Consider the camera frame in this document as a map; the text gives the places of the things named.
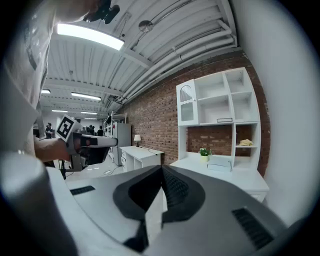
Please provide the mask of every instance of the ceiling light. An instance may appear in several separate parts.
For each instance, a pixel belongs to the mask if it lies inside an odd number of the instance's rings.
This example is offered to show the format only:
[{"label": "ceiling light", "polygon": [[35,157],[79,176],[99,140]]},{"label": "ceiling light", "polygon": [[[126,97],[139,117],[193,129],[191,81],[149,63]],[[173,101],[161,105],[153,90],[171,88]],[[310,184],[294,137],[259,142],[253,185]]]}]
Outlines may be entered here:
[{"label": "ceiling light", "polygon": [[93,112],[82,112],[82,111],[81,111],[81,113],[82,113],[82,114],[89,114],[89,115],[98,115],[98,113],[93,113]]},{"label": "ceiling light", "polygon": [[93,99],[93,100],[101,101],[101,97],[91,96],[91,95],[88,95],[88,94],[71,92],[71,95],[72,95],[72,96],[78,96],[78,97],[83,97],[83,98],[88,98],[88,99]]},{"label": "ceiling light", "polygon": [[58,24],[57,33],[58,35],[65,35],[94,41],[99,44],[112,47],[118,51],[125,43],[123,40],[120,40],[116,37],[83,26]]},{"label": "ceiling light", "polygon": [[42,94],[50,94],[51,91],[48,90],[48,89],[43,89],[43,90],[41,90],[41,93],[42,93]]},{"label": "ceiling light", "polygon": [[64,112],[64,113],[67,113],[68,111],[66,111],[66,110],[52,110],[52,112]]}]

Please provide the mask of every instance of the cabinet door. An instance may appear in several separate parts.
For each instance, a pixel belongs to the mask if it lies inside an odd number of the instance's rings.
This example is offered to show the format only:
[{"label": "cabinet door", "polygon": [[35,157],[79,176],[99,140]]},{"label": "cabinet door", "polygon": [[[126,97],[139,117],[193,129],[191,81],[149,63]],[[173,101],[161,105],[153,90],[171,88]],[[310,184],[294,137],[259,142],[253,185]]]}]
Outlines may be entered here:
[{"label": "cabinet door", "polygon": [[176,87],[178,126],[198,125],[198,107],[194,80]]}]

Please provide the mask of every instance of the folded cloth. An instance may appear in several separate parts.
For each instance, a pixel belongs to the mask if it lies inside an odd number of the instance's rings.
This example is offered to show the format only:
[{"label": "folded cloth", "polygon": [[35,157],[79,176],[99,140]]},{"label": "folded cloth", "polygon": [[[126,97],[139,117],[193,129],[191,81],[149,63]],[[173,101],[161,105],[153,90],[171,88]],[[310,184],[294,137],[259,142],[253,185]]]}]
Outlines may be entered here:
[{"label": "folded cloth", "polygon": [[240,146],[252,146],[253,142],[249,139],[240,140]]}]

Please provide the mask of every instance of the person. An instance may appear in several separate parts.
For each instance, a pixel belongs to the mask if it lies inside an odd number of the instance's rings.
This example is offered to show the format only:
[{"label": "person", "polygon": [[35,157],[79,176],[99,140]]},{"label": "person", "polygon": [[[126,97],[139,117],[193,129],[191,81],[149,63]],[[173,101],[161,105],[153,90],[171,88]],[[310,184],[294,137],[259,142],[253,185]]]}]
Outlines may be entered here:
[{"label": "person", "polygon": [[90,128],[90,130],[89,130],[90,134],[91,134],[91,135],[94,135],[94,134],[95,134],[94,126],[92,126],[92,124],[90,124],[90,125],[89,125],[89,128]]},{"label": "person", "polygon": [[[14,86],[34,109],[41,109],[39,99],[48,74],[49,45],[53,28],[64,22],[78,22],[95,13],[100,0],[35,0],[21,17],[18,33],[0,65],[2,81]],[[33,127],[24,141],[23,150],[43,162],[70,160],[66,143],[60,139],[39,140]]]},{"label": "person", "polygon": [[104,136],[104,130],[102,130],[102,126],[100,125],[100,130],[98,130],[98,136],[103,137]]},{"label": "person", "polygon": [[46,126],[46,129],[45,129],[45,135],[46,135],[46,138],[47,139],[51,139],[52,138],[52,133],[53,133],[53,129],[51,127],[51,123],[48,122],[48,125]]}]

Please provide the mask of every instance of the red brick wall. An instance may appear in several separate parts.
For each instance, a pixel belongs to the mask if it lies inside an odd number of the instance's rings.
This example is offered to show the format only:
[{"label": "red brick wall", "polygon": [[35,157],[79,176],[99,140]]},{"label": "red brick wall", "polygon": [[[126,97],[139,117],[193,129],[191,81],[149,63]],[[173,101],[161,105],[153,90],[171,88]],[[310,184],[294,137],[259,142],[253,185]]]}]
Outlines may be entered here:
[{"label": "red brick wall", "polygon": [[[265,174],[270,151],[270,121],[264,90],[255,69],[242,51],[212,57],[186,67],[160,81],[152,88],[124,105],[119,113],[127,113],[132,124],[132,144],[134,135],[141,135],[141,145],[165,152],[161,155],[163,164],[178,160],[178,118],[176,86],[190,79],[200,78],[212,73],[245,67],[253,84],[257,97],[261,120],[261,151],[258,171]],[[248,128],[241,133],[250,134]],[[211,148],[214,154],[230,155],[232,134],[231,126],[189,127],[187,148],[198,152],[199,148]],[[237,155],[248,152],[238,151]]]}]

